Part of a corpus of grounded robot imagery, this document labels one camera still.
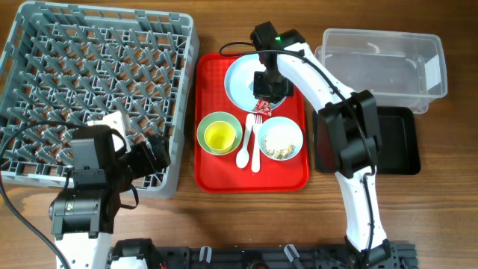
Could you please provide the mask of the red snack wrapper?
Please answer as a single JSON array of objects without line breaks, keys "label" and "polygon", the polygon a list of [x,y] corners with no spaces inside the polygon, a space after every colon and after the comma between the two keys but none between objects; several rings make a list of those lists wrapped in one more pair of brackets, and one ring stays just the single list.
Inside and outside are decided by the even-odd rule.
[{"label": "red snack wrapper", "polygon": [[270,117],[272,115],[271,104],[265,100],[258,100],[255,107],[252,109],[254,114],[260,114]]}]

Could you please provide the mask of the light blue plate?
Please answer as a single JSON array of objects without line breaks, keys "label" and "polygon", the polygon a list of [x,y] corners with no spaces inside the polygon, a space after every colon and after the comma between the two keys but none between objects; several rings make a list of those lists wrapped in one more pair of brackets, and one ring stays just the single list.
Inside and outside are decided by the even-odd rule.
[{"label": "light blue plate", "polygon": [[236,59],[228,68],[224,88],[230,101],[239,109],[252,113],[258,100],[253,95],[254,73],[265,71],[258,55],[245,55]]}]

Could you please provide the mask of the light blue bowl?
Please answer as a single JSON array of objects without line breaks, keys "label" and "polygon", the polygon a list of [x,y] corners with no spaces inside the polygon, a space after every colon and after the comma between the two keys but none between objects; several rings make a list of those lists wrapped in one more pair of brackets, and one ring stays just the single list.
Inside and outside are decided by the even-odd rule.
[{"label": "light blue bowl", "polygon": [[288,161],[302,149],[304,138],[299,125],[287,117],[271,117],[258,133],[259,148],[274,161]]}]

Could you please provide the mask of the light green bowl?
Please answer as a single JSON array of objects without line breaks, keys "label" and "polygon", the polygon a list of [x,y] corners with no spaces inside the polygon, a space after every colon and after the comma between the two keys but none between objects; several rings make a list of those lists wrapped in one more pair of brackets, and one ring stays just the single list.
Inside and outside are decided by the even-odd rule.
[{"label": "light green bowl", "polygon": [[204,117],[197,126],[196,139],[203,150],[212,155],[226,155],[241,143],[240,121],[233,115],[218,111]]}]

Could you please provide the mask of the yellow plastic cup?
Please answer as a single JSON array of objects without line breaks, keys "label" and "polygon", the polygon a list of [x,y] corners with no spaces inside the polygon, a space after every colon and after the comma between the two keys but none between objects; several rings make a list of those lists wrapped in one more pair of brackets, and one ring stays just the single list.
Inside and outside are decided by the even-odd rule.
[{"label": "yellow plastic cup", "polygon": [[226,154],[235,142],[235,129],[230,123],[216,121],[206,128],[204,139],[213,153]]}]

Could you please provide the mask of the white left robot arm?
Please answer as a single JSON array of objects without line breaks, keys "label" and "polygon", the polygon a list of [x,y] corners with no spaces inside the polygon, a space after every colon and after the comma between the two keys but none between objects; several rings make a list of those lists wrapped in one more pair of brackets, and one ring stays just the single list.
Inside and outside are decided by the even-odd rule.
[{"label": "white left robot arm", "polygon": [[73,166],[65,187],[51,203],[49,217],[55,237],[58,268],[167,268],[167,260],[146,238],[112,242],[120,195],[137,193],[132,182],[167,168],[168,140],[148,137],[133,146],[114,146],[119,135],[109,126],[87,126],[73,132]]}]

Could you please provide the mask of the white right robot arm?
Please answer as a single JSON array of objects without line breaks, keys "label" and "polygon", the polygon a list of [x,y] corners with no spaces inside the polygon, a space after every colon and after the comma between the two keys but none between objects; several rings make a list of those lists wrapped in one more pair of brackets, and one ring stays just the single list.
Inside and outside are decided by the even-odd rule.
[{"label": "white right robot arm", "polygon": [[296,30],[279,34],[271,22],[250,35],[263,72],[254,74],[253,94],[276,103],[298,89],[317,112],[319,169],[334,173],[347,215],[347,244],[370,264],[387,243],[376,197],[376,166],[382,148],[376,100],[334,77]]}]

